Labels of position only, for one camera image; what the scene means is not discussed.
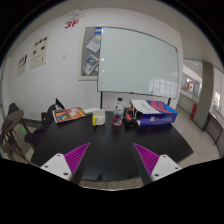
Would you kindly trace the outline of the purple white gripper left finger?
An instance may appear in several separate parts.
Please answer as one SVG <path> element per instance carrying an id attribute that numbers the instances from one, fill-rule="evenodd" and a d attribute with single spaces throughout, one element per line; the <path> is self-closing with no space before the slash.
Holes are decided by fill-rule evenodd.
<path id="1" fill-rule="evenodd" d="M 90 143 L 85 143 L 66 154 L 57 153 L 41 169 L 70 181 L 77 173 L 89 146 Z"/>

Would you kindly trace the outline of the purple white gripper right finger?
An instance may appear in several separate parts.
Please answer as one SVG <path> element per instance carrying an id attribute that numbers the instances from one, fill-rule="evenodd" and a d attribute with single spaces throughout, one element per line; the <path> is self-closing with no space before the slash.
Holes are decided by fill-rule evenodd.
<path id="1" fill-rule="evenodd" d="M 136 143 L 133 146 L 135 161 L 143 182 L 154 182 L 181 170 L 168 155 L 158 155 Z"/>

